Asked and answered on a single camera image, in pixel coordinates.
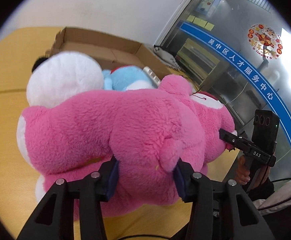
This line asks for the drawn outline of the person's right hand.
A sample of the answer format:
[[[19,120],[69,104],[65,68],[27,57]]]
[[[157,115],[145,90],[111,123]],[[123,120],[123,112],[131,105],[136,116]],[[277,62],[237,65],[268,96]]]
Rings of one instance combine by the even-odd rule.
[[[255,179],[254,184],[251,189],[258,187],[260,184],[264,183],[268,178],[270,173],[269,167],[261,168],[258,177]],[[245,166],[245,157],[242,155],[238,159],[238,167],[236,170],[235,181],[240,185],[246,185],[250,181],[250,171]]]

